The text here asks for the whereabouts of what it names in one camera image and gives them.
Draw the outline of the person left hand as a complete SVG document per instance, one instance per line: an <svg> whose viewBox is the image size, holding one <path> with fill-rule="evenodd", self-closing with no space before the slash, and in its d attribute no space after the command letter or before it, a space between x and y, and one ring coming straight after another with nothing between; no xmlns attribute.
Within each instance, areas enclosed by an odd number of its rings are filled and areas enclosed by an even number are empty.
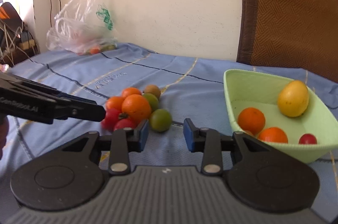
<svg viewBox="0 0 338 224"><path fill-rule="evenodd" d="M9 132L9 121L7 116L3 118L0 125L0 159L3 156L3 148L6 145L6 137Z"/></svg>

